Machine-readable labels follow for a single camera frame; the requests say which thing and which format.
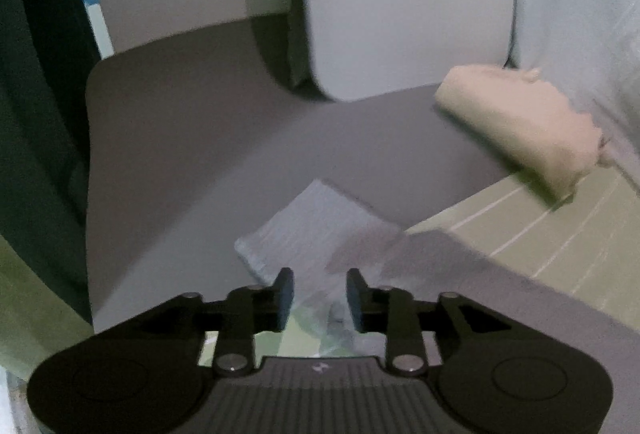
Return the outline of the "grey zip hoodie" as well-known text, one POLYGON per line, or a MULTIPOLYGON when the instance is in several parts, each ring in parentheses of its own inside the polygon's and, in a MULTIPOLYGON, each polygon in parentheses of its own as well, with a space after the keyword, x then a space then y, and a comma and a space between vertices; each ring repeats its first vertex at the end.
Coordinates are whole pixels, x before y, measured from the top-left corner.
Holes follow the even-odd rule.
POLYGON ((320 350, 382 355, 382 339, 356 333, 346 302, 346 272, 372 287, 393 286, 418 300, 458 292, 596 358, 614 386, 602 430, 639 429, 639 336, 571 296, 491 261, 439 229, 408 235, 370 206, 314 180, 261 228, 235 241, 253 274, 269 284, 283 267, 295 278, 292 311, 326 343, 320 350))

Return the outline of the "green grid-pattern mat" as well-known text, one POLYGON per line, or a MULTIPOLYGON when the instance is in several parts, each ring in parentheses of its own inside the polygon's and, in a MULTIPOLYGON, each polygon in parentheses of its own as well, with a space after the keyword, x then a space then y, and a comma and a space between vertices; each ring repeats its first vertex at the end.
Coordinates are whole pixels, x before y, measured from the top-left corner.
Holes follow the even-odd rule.
MULTIPOLYGON (((612 168, 593 171, 561 203, 513 175, 403 231, 435 229, 639 335, 639 197, 612 168)), ((325 345, 293 311, 284 333, 257 339, 261 355, 323 357, 325 345)))

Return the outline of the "folded beige garment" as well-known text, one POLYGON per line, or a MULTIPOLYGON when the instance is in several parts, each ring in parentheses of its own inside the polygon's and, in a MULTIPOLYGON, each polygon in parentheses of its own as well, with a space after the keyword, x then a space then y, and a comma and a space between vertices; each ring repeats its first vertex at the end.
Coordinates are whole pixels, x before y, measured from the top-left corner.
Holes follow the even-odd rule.
POLYGON ((603 131, 537 70, 455 66, 436 104, 533 172, 555 199, 570 198, 605 157, 603 131))

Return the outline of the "light blue carrot-print sheet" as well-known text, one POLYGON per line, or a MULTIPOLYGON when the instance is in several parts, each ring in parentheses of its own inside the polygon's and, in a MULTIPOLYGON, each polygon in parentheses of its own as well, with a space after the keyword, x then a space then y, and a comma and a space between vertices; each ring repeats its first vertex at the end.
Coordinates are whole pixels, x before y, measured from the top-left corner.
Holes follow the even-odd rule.
POLYGON ((590 113, 639 179, 639 0, 516 0, 511 61, 590 113))

